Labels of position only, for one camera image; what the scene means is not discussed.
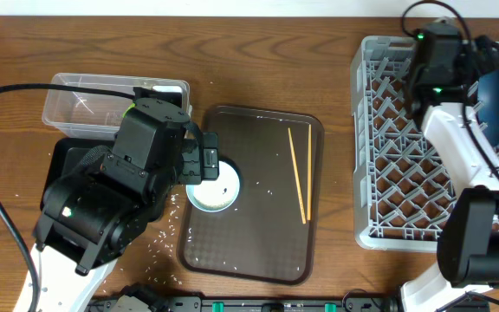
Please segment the light blue rice bowl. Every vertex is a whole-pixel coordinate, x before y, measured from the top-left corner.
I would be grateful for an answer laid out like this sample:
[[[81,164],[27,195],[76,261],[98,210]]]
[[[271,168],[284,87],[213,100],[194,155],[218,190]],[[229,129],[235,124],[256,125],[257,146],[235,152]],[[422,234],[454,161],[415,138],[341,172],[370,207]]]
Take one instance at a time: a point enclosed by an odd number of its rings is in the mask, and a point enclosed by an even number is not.
[[[236,169],[227,162],[219,162],[216,180],[202,181],[199,185],[188,185],[186,195],[190,203],[204,212],[219,212],[227,209],[237,199],[241,181]]]

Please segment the wooden chopstick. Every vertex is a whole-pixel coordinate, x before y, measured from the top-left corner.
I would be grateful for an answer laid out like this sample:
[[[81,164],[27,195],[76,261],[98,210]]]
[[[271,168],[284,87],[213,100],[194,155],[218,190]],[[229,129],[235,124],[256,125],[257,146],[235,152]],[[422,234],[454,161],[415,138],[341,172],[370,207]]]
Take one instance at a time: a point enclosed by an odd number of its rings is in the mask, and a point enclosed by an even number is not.
[[[304,209],[304,204],[303,204],[303,198],[302,198],[302,192],[301,192],[301,181],[300,181],[300,175],[299,175],[299,170],[298,170],[298,165],[297,165],[297,159],[296,159],[296,155],[295,155],[295,145],[294,145],[293,135],[292,135],[292,131],[291,131],[290,127],[288,128],[288,142],[289,142],[289,147],[290,147],[293,172],[294,172],[294,176],[295,176],[295,185],[296,185],[298,204],[299,204],[300,214],[301,214],[301,222],[302,222],[302,224],[306,224],[307,217],[305,214],[305,209]]]
[[[312,202],[312,125],[308,124],[308,161],[307,161],[307,221],[311,222]]]

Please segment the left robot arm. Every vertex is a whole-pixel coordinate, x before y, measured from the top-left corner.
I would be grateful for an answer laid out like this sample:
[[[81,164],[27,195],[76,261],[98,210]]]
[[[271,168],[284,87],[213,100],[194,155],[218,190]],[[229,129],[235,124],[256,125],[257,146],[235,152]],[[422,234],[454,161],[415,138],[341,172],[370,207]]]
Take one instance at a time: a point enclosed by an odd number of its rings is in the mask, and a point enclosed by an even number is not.
[[[70,170],[47,183],[33,231],[36,276],[15,309],[82,311],[126,247],[163,215],[175,185],[219,176],[218,136],[161,93],[133,90],[112,144],[91,145]]]

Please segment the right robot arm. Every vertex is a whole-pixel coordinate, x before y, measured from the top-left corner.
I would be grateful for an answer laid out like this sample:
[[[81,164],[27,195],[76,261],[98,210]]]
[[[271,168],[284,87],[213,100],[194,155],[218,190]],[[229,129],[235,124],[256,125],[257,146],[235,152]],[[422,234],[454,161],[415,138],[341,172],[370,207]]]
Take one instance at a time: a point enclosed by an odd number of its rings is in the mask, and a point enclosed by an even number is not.
[[[457,202],[437,241],[437,261],[400,289],[403,311],[447,311],[499,288],[499,159],[468,104],[474,62],[491,68],[498,46],[467,29],[427,23],[411,33],[415,51],[405,110],[436,149]]]

